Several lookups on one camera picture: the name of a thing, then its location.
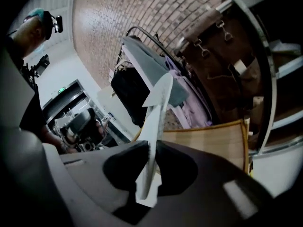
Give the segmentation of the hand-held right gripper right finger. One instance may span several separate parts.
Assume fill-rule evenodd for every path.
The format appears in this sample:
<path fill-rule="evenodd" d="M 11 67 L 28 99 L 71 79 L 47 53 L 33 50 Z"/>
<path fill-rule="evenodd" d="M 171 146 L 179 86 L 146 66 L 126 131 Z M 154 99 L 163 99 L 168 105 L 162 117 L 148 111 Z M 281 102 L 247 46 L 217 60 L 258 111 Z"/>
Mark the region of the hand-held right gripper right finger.
<path fill-rule="evenodd" d="M 138 227 L 234 227 L 272 196 L 258 182 L 220 156 L 158 141 L 156 161 L 162 183 L 152 208 L 133 197 L 114 211 Z"/>

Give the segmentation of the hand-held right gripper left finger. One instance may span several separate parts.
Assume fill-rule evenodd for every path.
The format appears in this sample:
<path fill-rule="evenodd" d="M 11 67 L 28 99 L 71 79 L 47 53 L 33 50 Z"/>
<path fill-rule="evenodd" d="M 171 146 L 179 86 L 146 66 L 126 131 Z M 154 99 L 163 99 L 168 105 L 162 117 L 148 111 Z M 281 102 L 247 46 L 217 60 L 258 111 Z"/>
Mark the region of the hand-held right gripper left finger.
<path fill-rule="evenodd" d="M 135 201 L 147 155 L 146 141 L 59 155 L 30 132 L 1 129 L 0 224 L 139 226 L 150 210 Z"/>

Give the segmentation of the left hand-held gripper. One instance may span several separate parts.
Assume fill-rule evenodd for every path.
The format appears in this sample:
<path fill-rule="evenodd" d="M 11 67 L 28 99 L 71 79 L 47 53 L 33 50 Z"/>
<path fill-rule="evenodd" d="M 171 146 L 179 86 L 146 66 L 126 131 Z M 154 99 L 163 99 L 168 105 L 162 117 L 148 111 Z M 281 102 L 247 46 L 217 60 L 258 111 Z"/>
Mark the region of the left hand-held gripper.
<path fill-rule="evenodd" d="M 103 149 L 109 116 L 99 118 L 93 108 L 54 121 L 55 132 L 67 149 L 87 152 Z"/>

